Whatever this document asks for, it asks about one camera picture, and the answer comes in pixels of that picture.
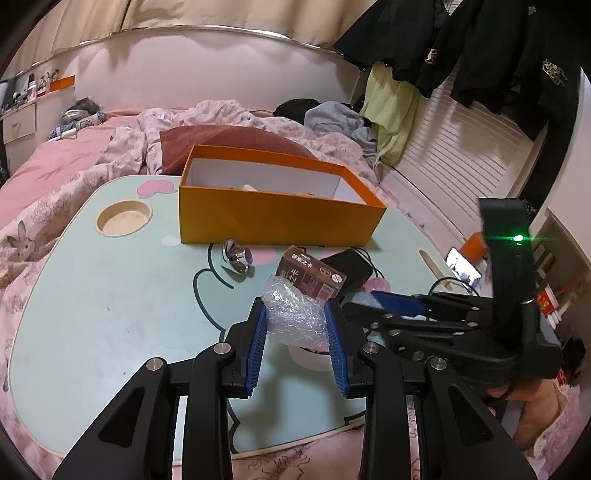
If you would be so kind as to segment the person's right hand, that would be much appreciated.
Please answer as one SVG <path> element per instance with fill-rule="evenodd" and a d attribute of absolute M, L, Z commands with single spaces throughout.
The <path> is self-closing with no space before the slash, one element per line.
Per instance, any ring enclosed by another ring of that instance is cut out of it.
<path fill-rule="evenodd" d="M 561 413 L 560 392 L 554 380 L 534 379 L 516 384 L 512 391 L 508 386 L 491 389 L 488 394 L 523 403 L 521 416 L 514 434 L 514 441 L 522 450 L 531 448 Z"/>

